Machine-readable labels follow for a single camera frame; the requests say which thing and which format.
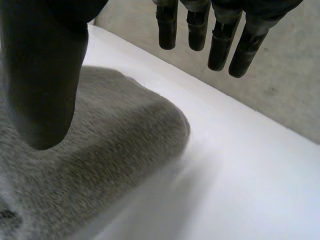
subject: gray wall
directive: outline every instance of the gray wall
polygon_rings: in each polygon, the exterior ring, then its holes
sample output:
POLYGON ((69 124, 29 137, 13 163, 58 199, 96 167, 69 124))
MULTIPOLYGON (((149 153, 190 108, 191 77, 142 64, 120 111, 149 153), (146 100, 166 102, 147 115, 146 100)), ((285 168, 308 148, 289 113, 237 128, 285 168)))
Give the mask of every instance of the gray wall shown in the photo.
POLYGON ((228 67, 245 24, 244 16, 224 70, 214 72, 207 68, 215 23, 213 10, 201 52, 189 49, 187 10, 182 4, 178 10, 176 47, 162 50, 158 45, 155 11, 152 0, 110 0, 96 25, 320 143, 319 0, 305 0, 271 29, 248 72, 240 79, 229 76, 228 67))

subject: fuzzy gray fabric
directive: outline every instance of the fuzzy gray fabric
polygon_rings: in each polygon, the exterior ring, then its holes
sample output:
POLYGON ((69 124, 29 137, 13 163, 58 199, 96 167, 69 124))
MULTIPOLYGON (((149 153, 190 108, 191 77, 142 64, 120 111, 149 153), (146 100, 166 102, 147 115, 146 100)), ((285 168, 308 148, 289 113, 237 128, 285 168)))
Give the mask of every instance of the fuzzy gray fabric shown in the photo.
POLYGON ((36 151, 9 123, 2 81, 0 239, 65 239, 179 156, 189 138, 171 102, 118 71, 83 67, 67 136, 36 151))

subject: gray fabric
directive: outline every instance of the gray fabric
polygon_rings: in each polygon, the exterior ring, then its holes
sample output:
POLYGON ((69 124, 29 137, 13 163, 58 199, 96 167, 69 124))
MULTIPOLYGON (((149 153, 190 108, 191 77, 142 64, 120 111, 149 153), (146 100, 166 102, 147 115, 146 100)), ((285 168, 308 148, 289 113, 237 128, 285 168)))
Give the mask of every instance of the gray fabric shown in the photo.
POLYGON ((189 138, 171 102, 118 71, 83 67, 67 136, 36 151, 10 125, 0 85, 0 239, 64 239, 179 156, 189 138))

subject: white table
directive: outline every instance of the white table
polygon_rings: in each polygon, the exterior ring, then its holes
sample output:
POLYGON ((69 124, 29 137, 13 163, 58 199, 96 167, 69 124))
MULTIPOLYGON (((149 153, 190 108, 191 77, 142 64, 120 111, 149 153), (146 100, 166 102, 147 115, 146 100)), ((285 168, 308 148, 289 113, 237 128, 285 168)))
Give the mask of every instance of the white table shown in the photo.
POLYGON ((117 69, 166 97, 192 135, 178 164, 77 239, 320 240, 318 145, 95 26, 84 64, 117 69))

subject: robotic hand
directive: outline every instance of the robotic hand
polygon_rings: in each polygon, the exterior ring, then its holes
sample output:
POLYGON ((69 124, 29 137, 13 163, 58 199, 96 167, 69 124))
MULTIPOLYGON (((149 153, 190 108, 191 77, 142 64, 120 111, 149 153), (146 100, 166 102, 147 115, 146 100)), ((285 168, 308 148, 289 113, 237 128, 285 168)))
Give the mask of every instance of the robotic hand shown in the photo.
MULTIPOLYGON (((156 4, 159 44, 175 47, 178 0, 156 4)), ((269 29, 302 0, 180 0, 188 9, 189 46, 205 45, 213 6, 208 67, 220 71, 232 44, 242 11, 246 25, 229 73, 247 71, 269 29)), ((60 143, 74 110, 80 69, 88 44, 87 23, 108 0, 0 0, 1 56, 5 71, 4 98, 8 115, 22 139, 37 150, 60 143)))
MULTIPOLYGON (((225 64, 242 16, 246 24, 229 66, 229 74, 241 78, 248 70, 269 29, 303 0, 180 0, 188 10, 189 46, 201 51, 205 44, 210 2, 216 18, 212 31, 208 67, 221 71, 225 64)), ((170 50, 175 47, 178 0, 153 0, 157 5, 159 45, 170 50), (164 45, 164 39, 170 45, 164 45)))

